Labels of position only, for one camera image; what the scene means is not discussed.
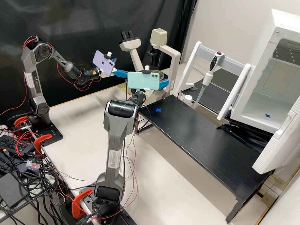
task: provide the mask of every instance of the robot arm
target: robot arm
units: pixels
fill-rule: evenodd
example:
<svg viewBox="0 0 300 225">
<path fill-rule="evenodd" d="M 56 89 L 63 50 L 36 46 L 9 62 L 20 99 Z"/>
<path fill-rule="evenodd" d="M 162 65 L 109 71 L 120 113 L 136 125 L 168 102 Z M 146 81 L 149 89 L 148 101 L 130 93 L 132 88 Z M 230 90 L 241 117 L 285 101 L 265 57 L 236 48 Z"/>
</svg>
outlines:
<svg viewBox="0 0 300 225">
<path fill-rule="evenodd" d="M 79 85 L 84 85 L 88 81 L 97 79 L 100 76 L 100 71 L 97 68 L 81 72 L 72 62 L 66 61 L 51 44 L 39 39 L 38 36 L 30 37 L 24 43 L 21 56 L 21 60 L 24 64 L 24 75 L 30 95 L 29 105 L 37 116 L 44 117 L 43 123 L 46 124 L 50 124 L 49 116 L 47 116 L 49 106 L 43 96 L 37 64 L 49 58 L 53 58 L 60 64 L 65 73 L 71 79 L 76 80 Z"/>
<path fill-rule="evenodd" d="M 145 102 L 146 96 L 137 91 L 131 100 L 107 102 L 104 113 L 104 128 L 108 131 L 108 150 L 106 171 L 99 175 L 94 194 L 97 199 L 93 208 L 102 207 L 103 217 L 114 214 L 120 209 L 120 202 L 125 190 L 125 178 L 120 175 L 120 161 L 123 141 L 126 135 L 132 134 L 138 110 Z M 107 223 L 114 224 L 114 217 Z"/>
</svg>

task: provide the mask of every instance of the desk surface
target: desk surface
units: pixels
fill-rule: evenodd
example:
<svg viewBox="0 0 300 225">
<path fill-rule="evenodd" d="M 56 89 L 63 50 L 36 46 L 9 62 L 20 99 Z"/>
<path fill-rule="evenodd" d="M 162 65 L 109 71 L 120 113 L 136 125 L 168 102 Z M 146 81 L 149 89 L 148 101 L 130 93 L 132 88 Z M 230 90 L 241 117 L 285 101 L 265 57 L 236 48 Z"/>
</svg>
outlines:
<svg viewBox="0 0 300 225">
<path fill-rule="evenodd" d="M 245 201 L 270 173 L 259 174 L 252 165 L 259 152 L 250 149 L 174 95 L 148 105 L 150 122 Z M 147 109 L 142 110 L 149 117 Z"/>
<path fill-rule="evenodd" d="M 96 180 L 105 171 L 108 134 L 103 128 L 104 108 L 108 100 L 123 100 L 124 95 L 113 87 L 51 108 L 50 118 L 64 138 L 43 150 L 59 171 L 84 180 Z M 140 136 L 135 137 L 138 197 L 126 208 L 136 223 L 225 224 L 225 216 Z M 133 145 L 128 148 L 128 156 L 134 157 Z M 125 163 L 129 175 L 129 165 Z M 61 175 L 70 188 L 90 183 Z M 132 179 L 127 180 L 124 200 L 132 186 Z M 196 207 L 197 202 L 205 203 L 206 207 Z"/>
</svg>

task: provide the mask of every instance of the table leg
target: table leg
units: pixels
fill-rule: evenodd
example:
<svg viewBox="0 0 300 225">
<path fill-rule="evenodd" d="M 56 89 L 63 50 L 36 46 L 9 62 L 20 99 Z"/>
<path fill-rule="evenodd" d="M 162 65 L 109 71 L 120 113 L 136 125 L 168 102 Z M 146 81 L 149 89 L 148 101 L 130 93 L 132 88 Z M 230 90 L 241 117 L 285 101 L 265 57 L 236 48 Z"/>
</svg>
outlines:
<svg viewBox="0 0 300 225">
<path fill-rule="evenodd" d="M 235 215 L 241 210 L 241 208 L 243 207 L 243 204 L 241 202 L 237 202 L 233 209 L 231 210 L 231 212 L 228 214 L 228 216 L 226 217 L 226 223 L 230 223 L 230 221 L 232 221 L 232 219 L 235 217 Z"/>
</svg>

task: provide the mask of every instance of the label sticker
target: label sticker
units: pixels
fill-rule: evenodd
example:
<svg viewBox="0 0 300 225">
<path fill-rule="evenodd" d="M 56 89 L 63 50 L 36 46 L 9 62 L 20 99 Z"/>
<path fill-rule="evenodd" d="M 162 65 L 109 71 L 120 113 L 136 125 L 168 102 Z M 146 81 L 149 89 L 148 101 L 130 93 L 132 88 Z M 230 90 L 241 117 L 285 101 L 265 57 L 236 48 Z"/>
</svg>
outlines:
<svg viewBox="0 0 300 225">
<path fill-rule="evenodd" d="M 41 93 L 41 87 L 40 87 L 40 82 L 38 81 L 38 74 L 37 71 L 34 70 L 32 73 L 32 80 L 35 86 L 35 91 L 37 94 Z"/>
<path fill-rule="evenodd" d="M 120 166 L 121 150 L 109 150 L 108 167 L 116 169 Z"/>
<path fill-rule="evenodd" d="M 33 83 L 33 80 L 32 80 L 31 73 L 25 73 L 25 72 L 24 72 L 24 76 L 25 76 L 25 78 L 26 78 L 27 86 L 28 86 L 29 88 L 33 88 L 33 87 L 34 87 L 34 83 Z"/>
</svg>

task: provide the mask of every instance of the white table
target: white table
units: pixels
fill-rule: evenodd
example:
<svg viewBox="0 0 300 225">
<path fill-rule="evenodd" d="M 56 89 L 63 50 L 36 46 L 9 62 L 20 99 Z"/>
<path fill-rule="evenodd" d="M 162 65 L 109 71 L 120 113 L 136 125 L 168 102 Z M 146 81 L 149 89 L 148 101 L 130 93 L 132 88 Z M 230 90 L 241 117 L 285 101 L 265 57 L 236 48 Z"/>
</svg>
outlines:
<svg viewBox="0 0 300 225">
<path fill-rule="evenodd" d="M 125 93 L 113 87 L 51 108 L 51 121 L 63 134 L 63 139 L 43 150 L 59 171 L 84 180 L 96 180 L 105 171 L 108 134 L 103 128 L 103 118 L 110 99 L 124 100 Z M 140 136 L 135 137 L 138 196 L 126 208 L 135 222 L 141 225 L 225 224 L 225 216 Z M 130 139 L 131 135 L 127 136 L 126 146 Z M 128 157 L 134 157 L 133 145 L 128 148 Z M 126 175 L 131 174 L 127 161 L 125 166 Z M 61 176 L 70 188 L 91 183 L 71 179 L 62 173 Z M 122 203 L 132 186 L 132 179 L 127 180 Z M 76 196 L 79 190 L 72 193 Z M 206 207 L 198 208 L 198 202 Z"/>
</svg>

